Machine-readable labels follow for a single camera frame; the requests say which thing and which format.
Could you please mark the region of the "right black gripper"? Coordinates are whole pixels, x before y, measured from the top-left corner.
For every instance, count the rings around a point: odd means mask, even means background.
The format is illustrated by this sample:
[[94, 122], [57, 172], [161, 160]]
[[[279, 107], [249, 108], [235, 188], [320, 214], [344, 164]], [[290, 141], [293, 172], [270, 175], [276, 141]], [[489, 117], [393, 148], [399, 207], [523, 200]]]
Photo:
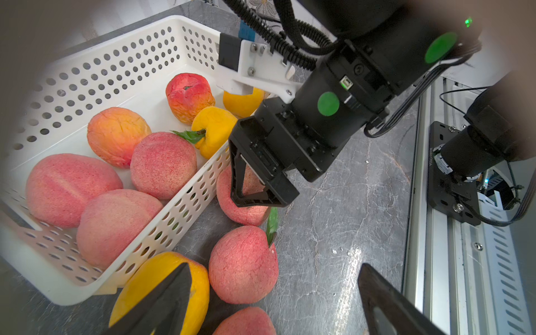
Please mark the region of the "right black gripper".
[[264, 100], [233, 128], [230, 196], [238, 207], [287, 207], [300, 194], [284, 173], [315, 181], [350, 137], [386, 118], [389, 98], [361, 102], [351, 94], [305, 94], [292, 103]]

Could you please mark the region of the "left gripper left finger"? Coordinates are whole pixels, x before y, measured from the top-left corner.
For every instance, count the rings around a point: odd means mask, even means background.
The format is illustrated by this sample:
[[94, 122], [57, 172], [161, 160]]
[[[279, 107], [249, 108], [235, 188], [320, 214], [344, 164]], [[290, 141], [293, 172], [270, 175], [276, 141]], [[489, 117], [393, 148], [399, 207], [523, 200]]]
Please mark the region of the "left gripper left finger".
[[179, 334], [182, 330], [192, 278], [183, 263], [104, 334]]

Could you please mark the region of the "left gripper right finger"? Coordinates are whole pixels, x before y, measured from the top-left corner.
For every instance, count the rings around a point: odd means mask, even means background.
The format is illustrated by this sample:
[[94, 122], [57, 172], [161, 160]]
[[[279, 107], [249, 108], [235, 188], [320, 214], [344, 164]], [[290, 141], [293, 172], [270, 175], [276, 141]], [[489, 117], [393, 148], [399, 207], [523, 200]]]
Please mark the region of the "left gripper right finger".
[[368, 263], [361, 266], [358, 287], [368, 333], [443, 333]]

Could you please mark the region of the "pink peach second row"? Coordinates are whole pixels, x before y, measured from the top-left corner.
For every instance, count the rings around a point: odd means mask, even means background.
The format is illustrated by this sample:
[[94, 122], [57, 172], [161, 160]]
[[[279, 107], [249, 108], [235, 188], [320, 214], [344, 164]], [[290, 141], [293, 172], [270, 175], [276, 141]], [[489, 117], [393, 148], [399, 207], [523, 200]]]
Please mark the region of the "pink peach second row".
[[157, 132], [135, 148], [131, 181], [140, 192], [170, 200], [197, 170], [197, 156], [191, 143], [173, 133]]

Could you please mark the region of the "orange red peach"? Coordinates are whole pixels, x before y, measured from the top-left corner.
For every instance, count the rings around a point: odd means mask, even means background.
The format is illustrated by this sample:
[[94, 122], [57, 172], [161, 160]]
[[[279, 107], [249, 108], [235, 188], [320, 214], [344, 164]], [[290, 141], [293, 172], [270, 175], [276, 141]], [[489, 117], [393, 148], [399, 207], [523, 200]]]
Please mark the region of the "orange red peach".
[[166, 98], [174, 116], [187, 125], [193, 123], [201, 110], [216, 105], [209, 82], [195, 73], [174, 76], [167, 84]]

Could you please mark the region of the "pink peach top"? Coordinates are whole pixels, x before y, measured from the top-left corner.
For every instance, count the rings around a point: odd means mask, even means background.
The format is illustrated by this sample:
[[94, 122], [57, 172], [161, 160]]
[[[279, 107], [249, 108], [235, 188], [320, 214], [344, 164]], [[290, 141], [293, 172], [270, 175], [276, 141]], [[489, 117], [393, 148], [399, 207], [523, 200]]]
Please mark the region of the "pink peach top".
[[30, 172], [27, 205], [39, 221], [76, 228], [89, 201], [123, 187], [107, 163], [78, 154], [55, 154], [39, 161]]

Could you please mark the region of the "orange pink peach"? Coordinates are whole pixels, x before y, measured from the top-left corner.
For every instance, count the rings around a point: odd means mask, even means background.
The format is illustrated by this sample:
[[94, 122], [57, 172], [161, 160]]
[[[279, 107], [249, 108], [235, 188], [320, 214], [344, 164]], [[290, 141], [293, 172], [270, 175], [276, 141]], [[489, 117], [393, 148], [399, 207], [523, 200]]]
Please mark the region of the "orange pink peach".
[[116, 168], [129, 169], [138, 144], [152, 133], [145, 119], [132, 110], [111, 107], [95, 115], [87, 126], [93, 152]]

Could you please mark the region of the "white perforated plastic basket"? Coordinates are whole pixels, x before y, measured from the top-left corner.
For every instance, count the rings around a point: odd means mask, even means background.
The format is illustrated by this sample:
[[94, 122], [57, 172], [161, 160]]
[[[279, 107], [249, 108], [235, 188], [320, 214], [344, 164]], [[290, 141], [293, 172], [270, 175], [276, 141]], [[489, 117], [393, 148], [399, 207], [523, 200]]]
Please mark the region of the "white perforated plastic basket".
[[1, 256], [52, 303], [113, 294], [173, 249], [230, 163], [220, 33], [173, 15], [47, 66], [1, 150]]

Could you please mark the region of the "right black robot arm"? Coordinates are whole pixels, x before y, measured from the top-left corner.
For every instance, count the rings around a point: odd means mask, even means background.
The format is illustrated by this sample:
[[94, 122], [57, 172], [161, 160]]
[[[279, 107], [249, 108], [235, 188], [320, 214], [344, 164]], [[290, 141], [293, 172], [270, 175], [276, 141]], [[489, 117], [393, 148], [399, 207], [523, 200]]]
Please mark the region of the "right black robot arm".
[[[298, 195], [286, 177], [298, 170], [315, 181], [357, 132], [378, 138], [393, 129], [413, 103], [448, 68], [480, 49], [470, 18], [440, 26], [407, 1], [305, 1], [304, 7], [335, 36], [299, 22], [290, 1], [276, 1], [283, 31], [276, 33], [245, 1], [228, 7], [279, 53], [311, 71], [294, 93], [282, 92], [237, 122], [229, 138], [230, 196], [238, 207], [284, 207]], [[506, 161], [535, 156], [535, 132], [511, 86], [512, 74], [488, 87], [456, 131], [434, 122], [428, 201], [460, 222], [508, 226], [479, 210], [474, 181]]]

